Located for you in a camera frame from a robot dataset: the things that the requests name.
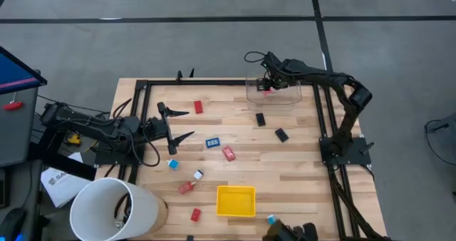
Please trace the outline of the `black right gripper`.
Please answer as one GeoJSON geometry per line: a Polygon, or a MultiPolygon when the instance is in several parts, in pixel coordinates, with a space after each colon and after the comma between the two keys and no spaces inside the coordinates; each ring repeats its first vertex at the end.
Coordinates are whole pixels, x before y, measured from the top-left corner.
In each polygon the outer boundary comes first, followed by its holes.
{"type": "Polygon", "coordinates": [[[270,91],[270,90],[280,90],[283,88],[288,88],[289,83],[282,80],[281,77],[271,71],[266,70],[263,78],[258,78],[256,80],[256,90],[257,91],[270,91]]]}

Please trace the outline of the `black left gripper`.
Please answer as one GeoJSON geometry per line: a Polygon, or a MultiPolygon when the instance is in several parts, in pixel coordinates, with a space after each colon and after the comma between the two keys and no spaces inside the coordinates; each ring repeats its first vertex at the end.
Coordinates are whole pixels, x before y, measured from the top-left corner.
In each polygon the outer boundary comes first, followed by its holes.
{"type": "Polygon", "coordinates": [[[153,140],[165,138],[167,141],[167,149],[170,155],[175,155],[177,153],[178,146],[184,139],[190,137],[194,131],[180,135],[173,139],[168,118],[171,117],[178,117],[187,115],[188,112],[186,111],[174,111],[168,108],[163,102],[159,102],[157,104],[158,113],[161,116],[159,118],[152,118],[152,129],[153,129],[153,140]]]}

